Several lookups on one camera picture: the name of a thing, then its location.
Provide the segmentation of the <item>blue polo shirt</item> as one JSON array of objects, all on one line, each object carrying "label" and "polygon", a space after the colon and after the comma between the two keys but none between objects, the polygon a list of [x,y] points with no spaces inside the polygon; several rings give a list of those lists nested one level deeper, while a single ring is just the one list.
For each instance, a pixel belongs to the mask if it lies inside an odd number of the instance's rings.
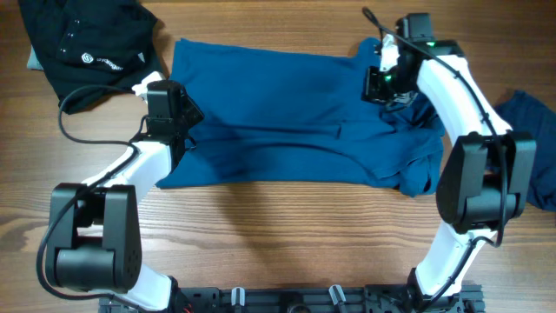
[{"label": "blue polo shirt", "polygon": [[181,39],[171,79],[202,111],[196,142],[162,189],[254,181],[354,183],[434,193],[444,128],[426,97],[386,110],[363,97],[377,40],[352,57]]}]

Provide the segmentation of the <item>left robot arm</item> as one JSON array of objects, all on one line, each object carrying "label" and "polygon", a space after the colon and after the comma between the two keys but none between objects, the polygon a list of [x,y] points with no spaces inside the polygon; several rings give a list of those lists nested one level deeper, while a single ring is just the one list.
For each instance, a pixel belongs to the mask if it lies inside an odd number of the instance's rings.
[{"label": "left robot arm", "polygon": [[136,312],[190,312],[177,281],[142,261],[138,204],[194,150],[189,130],[204,115],[185,87],[156,80],[136,88],[148,106],[125,153],[81,183],[51,193],[48,228],[36,254],[36,276],[51,295],[101,299]]}]

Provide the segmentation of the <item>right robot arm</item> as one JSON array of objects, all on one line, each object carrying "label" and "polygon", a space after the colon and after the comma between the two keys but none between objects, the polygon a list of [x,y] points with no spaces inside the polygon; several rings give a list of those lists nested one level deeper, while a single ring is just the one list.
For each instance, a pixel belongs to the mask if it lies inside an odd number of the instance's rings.
[{"label": "right robot arm", "polygon": [[452,149],[435,191],[441,221],[428,253],[406,283],[366,287],[366,305],[382,312],[481,312],[480,287],[463,279],[480,249],[499,247],[506,224],[522,214],[536,142],[496,113],[461,47],[436,38],[427,13],[410,13],[380,34],[381,62],[367,70],[364,99],[395,111],[425,96]]}]

